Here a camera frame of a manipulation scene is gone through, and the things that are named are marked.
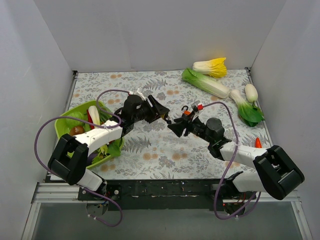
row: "tabletop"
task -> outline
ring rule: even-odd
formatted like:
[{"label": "tabletop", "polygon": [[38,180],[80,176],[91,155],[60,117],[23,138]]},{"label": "tabletop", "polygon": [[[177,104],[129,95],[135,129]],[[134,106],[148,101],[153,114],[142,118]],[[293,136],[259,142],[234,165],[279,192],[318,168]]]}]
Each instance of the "tabletop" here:
[{"label": "tabletop", "polygon": [[[224,102],[230,109],[241,144],[254,147],[260,138],[264,148],[270,147],[267,130],[263,122],[256,127],[246,126],[238,117],[235,102],[227,97],[219,99],[206,93],[181,78],[183,70],[132,71],[132,72],[89,72],[79,73],[76,79],[70,108],[95,100],[108,89],[135,91],[152,94],[163,106],[170,109],[169,116],[181,116],[184,105],[191,106],[197,100],[203,104]],[[217,80],[230,89],[238,89],[245,98],[245,85],[250,83],[246,70],[228,70],[227,75]],[[126,93],[108,92],[101,101],[113,112],[122,107]],[[202,122],[215,117],[222,121],[224,136],[235,140],[233,128],[225,107],[216,104],[206,107],[199,118]],[[121,156],[91,170],[104,179],[202,179],[220,178],[229,162],[215,159],[207,149],[208,143],[190,134],[177,137],[159,119],[151,124],[141,121],[127,134]],[[234,162],[227,176],[238,171],[254,171],[252,168]]]}]

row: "orange object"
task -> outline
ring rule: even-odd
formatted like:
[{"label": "orange object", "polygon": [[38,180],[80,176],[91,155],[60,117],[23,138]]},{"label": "orange object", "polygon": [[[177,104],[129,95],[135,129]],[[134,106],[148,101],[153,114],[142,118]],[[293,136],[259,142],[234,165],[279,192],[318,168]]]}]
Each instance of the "orange object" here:
[{"label": "orange object", "polygon": [[255,147],[258,149],[262,149],[262,145],[261,145],[260,139],[258,137],[255,140]]}]

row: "white wall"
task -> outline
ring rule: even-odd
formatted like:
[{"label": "white wall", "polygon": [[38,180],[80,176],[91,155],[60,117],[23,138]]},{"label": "white wall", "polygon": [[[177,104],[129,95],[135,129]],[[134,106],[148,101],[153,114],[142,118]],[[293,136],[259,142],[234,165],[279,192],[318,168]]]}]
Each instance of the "white wall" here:
[{"label": "white wall", "polygon": [[[0,56],[0,239],[17,240],[45,175],[34,138],[62,113],[72,72],[33,0],[0,0]],[[39,144],[46,162],[54,140],[51,125]]]},{"label": "white wall", "polygon": [[34,0],[73,70],[252,66],[285,0]]},{"label": "white wall", "polygon": [[253,66],[274,144],[305,175],[298,188],[314,239],[320,239],[320,0],[287,0]]}]

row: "red pepper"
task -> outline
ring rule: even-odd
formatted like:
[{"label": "red pepper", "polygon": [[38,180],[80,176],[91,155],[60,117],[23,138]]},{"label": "red pepper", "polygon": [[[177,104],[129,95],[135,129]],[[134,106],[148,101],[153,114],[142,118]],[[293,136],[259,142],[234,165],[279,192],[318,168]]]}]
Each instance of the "red pepper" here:
[{"label": "red pepper", "polygon": [[89,114],[89,110],[88,110],[88,109],[86,110],[86,114],[87,114],[87,116],[88,116],[88,122],[93,124],[94,122],[92,121],[92,118],[91,118],[91,116],[90,116],[90,114]]},{"label": "red pepper", "polygon": [[258,137],[255,140],[255,147],[258,149],[262,149],[262,145],[261,145],[260,139]]}]

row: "wire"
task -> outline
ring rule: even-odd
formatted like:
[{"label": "wire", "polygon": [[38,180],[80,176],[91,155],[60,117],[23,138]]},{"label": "wire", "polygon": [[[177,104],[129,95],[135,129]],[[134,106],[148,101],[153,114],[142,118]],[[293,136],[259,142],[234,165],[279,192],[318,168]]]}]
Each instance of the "wire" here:
[{"label": "wire", "polygon": [[[101,111],[103,111],[103,112],[105,112],[105,113],[107,113],[107,114],[109,114],[109,115],[111,115],[111,116],[114,116],[114,117],[116,117],[116,118],[119,120],[119,122],[118,122],[116,125],[112,125],[112,126],[101,126],[101,125],[97,125],[97,124],[94,124],[94,123],[92,123],[92,122],[88,122],[88,121],[85,121],[85,120],[82,120],[82,119],[79,119],[79,118],[76,118],[76,117],[72,117],[72,116],[57,116],[57,117],[53,117],[53,118],[49,119],[48,121],[46,121],[46,122],[39,128],[38,132],[37,132],[36,135],[35,135],[33,149],[34,149],[35,158],[37,159],[37,161],[39,162],[39,164],[40,164],[45,170],[47,170],[49,173],[52,173],[53,175],[57,175],[57,174],[55,174],[53,171],[51,171],[51,170],[41,161],[41,159],[40,159],[40,157],[39,157],[39,154],[38,154],[38,140],[39,140],[40,133],[41,133],[41,131],[44,129],[44,127],[45,127],[46,125],[48,125],[49,123],[51,123],[52,121],[55,121],[55,120],[57,120],[57,119],[72,119],[72,120],[80,121],[80,122],[85,123],[85,124],[89,124],[89,125],[91,125],[91,126],[94,126],[94,127],[100,128],[100,129],[104,129],[105,127],[106,127],[107,129],[112,129],[112,128],[118,127],[118,126],[121,124],[122,121],[121,121],[121,118],[120,118],[119,116],[113,114],[112,112],[105,111],[105,110],[102,109],[102,108],[100,107],[100,105],[99,105],[99,98],[102,96],[102,94],[105,94],[105,93],[111,92],[111,91],[124,92],[124,93],[128,93],[128,94],[129,94],[129,92],[128,92],[128,91],[125,91],[125,90],[111,89],[111,90],[107,90],[107,91],[102,92],[102,93],[98,96],[98,98],[97,98],[97,100],[96,100],[97,106],[98,106],[98,108],[99,108]],[[93,194],[93,195],[96,195],[96,196],[98,196],[98,197],[104,198],[104,199],[107,200],[107,201],[110,201],[110,202],[113,203],[113,204],[119,209],[119,211],[120,211],[120,220],[119,220],[116,224],[108,223],[108,222],[104,221],[103,219],[101,219],[101,218],[99,218],[99,217],[96,217],[96,216],[93,216],[93,215],[90,215],[90,216],[92,216],[94,219],[102,222],[103,224],[105,224],[105,225],[107,225],[107,226],[109,226],[109,227],[116,227],[116,226],[118,226],[118,225],[121,223],[122,219],[123,219],[123,211],[122,211],[121,207],[119,206],[119,204],[116,203],[114,200],[112,200],[111,198],[109,198],[109,197],[107,197],[107,196],[103,196],[103,195],[101,195],[101,194],[98,194],[98,193],[96,193],[96,192],[94,192],[94,191],[92,191],[92,190],[90,190],[90,189],[88,189],[88,188],[86,188],[86,187],[85,187],[84,189],[85,189],[87,192],[89,192],[89,193],[91,193],[91,194]]]},{"label": "wire", "polygon": [[223,184],[223,181],[224,181],[224,179],[225,179],[225,177],[226,177],[226,175],[227,175],[228,170],[230,169],[233,161],[234,161],[235,158],[236,158],[236,154],[237,154],[237,151],[238,151],[238,144],[239,144],[239,136],[238,136],[238,134],[237,134],[236,127],[235,127],[235,123],[234,123],[234,120],[233,120],[233,118],[232,118],[231,112],[230,112],[228,106],[227,106],[224,102],[221,102],[221,101],[211,102],[211,103],[209,103],[209,104],[207,104],[207,105],[204,105],[203,107],[206,108],[206,107],[212,106],[212,105],[214,105],[214,104],[221,104],[221,105],[223,105],[223,106],[226,108],[226,110],[227,110],[227,112],[228,112],[228,114],[229,114],[229,118],[230,118],[231,124],[232,124],[232,128],[233,128],[234,135],[235,135],[235,143],[236,143],[236,146],[235,146],[235,148],[234,148],[233,155],[232,155],[232,157],[231,157],[231,159],[230,159],[230,162],[229,162],[229,164],[227,165],[226,169],[224,170],[224,172],[223,172],[223,174],[222,174],[222,177],[221,177],[221,179],[220,179],[220,181],[219,181],[218,187],[217,187],[217,189],[216,189],[216,191],[215,191],[215,194],[214,194],[214,200],[213,200],[214,215],[215,215],[218,219],[220,219],[220,220],[227,220],[227,219],[230,219],[230,218],[236,217],[236,216],[238,216],[238,217],[244,217],[244,216],[248,215],[249,213],[251,213],[251,211],[256,207],[256,205],[258,204],[258,201],[259,201],[259,199],[260,199],[261,192],[259,193],[259,195],[258,195],[258,197],[257,197],[257,199],[256,199],[256,201],[255,201],[255,204],[253,205],[253,207],[252,207],[248,212],[246,212],[246,213],[244,213],[244,214],[242,214],[242,215],[238,215],[238,214],[239,214],[240,211],[241,211],[242,209],[244,209],[244,208],[251,202],[251,200],[256,196],[256,192],[254,192],[254,193],[252,194],[252,196],[248,199],[248,201],[247,201],[243,206],[241,206],[237,211],[233,212],[233,213],[230,214],[229,216],[220,216],[220,215],[218,214],[218,211],[217,211],[217,201],[218,201],[219,191],[220,191],[220,188],[221,188],[221,186],[222,186],[222,184]]}]

